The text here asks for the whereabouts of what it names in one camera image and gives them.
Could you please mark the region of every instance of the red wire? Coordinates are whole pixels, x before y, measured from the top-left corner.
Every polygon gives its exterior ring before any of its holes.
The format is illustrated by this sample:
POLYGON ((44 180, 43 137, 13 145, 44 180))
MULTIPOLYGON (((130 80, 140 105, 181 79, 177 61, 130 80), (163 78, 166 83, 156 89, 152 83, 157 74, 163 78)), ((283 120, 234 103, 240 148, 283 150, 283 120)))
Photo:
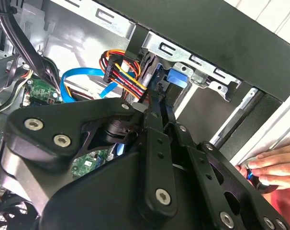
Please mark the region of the red wire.
POLYGON ((118 77, 119 79, 121 79, 121 81, 125 82, 126 84, 130 85, 134 91, 136 91, 140 96, 143 95, 143 93, 137 88, 135 87, 133 84, 131 84, 128 80, 126 80, 125 78, 123 78, 120 74, 118 74, 117 72, 113 71, 113 74, 118 77))
POLYGON ((116 52, 116 51, 114 51, 114 52, 110 52, 110 54, 118 54, 118 55, 124 56, 123 53, 121 53, 121 52, 116 52))

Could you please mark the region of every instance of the black plastic arm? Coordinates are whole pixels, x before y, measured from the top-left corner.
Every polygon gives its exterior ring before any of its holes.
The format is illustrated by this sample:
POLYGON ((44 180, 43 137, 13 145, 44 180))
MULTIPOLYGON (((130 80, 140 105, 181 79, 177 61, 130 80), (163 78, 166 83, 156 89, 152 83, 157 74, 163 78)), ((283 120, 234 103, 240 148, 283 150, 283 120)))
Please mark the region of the black plastic arm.
POLYGON ((40 230, 290 230, 285 219, 208 142, 196 145, 167 99, 148 90, 141 113, 122 99, 20 109, 4 143, 44 173, 68 170, 75 157, 114 143, 124 154, 58 190, 40 230), (39 119, 33 131, 24 122, 39 119), (57 146, 55 135, 71 144, 57 146))

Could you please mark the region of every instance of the yellow wire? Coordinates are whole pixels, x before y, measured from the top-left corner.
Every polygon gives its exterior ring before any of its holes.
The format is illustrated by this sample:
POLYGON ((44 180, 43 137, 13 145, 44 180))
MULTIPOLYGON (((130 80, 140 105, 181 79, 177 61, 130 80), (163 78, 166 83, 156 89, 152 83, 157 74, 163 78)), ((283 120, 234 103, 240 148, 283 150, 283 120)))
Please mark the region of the yellow wire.
POLYGON ((128 77, 130 80, 132 80, 135 84, 137 84, 138 86, 140 86, 143 90, 147 90, 147 88, 145 86, 143 86, 142 84, 140 84, 138 81, 136 81, 133 77, 131 77, 128 73, 126 73, 119 64, 115 63, 115 66, 120 70, 120 72, 122 72, 126 77, 128 77))
POLYGON ((67 85, 64 85, 64 86, 65 86, 65 88, 66 88, 66 90, 67 90, 68 95, 69 95, 70 97, 72 97, 72 94, 70 93, 68 86, 67 86, 67 85))
POLYGON ((129 90, 127 87, 125 87, 123 84, 121 84, 119 81, 117 81, 117 80, 115 80, 115 79, 113 79, 113 78, 110 78, 110 80, 111 81, 113 81, 113 82, 115 82, 115 83, 117 83, 117 84, 119 84, 119 85, 121 85, 126 91, 128 91, 130 94, 132 94, 133 95, 133 97, 135 97, 135 98, 137 98, 137 99, 140 99, 140 97, 139 96, 137 96, 135 93, 133 93, 131 90, 129 90))

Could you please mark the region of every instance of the metal bracket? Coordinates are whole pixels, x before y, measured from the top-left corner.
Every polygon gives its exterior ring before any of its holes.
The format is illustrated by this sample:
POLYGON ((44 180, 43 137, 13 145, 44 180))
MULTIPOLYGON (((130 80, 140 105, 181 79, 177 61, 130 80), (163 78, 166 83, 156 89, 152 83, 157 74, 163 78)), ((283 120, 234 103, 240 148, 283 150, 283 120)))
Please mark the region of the metal bracket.
POLYGON ((183 48, 169 42, 168 40, 149 32, 144 41, 143 48, 148 49, 153 54, 170 62, 182 62, 196 69, 192 75, 187 75, 191 83, 201 88, 210 88, 217 91, 226 101, 230 101, 228 97, 230 90, 235 91, 241 81, 231 74, 224 72, 213 64, 193 55, 183 48))

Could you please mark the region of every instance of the circuit board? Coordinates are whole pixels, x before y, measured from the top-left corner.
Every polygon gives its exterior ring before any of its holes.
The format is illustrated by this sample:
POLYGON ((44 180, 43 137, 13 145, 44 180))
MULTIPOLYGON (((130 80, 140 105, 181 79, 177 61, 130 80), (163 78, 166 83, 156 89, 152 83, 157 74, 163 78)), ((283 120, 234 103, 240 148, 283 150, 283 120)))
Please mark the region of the circuit board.
POLYGON ((84 176, 103 165, 109 155, 109 150, 99 150, 74 160, 72 164, 72 174, 76 177, 84 176))
POLYGON ((56 90, 41 79, 29 79, 27 81, 27 91, 23 106, 62 103, 62 98, 56 90))

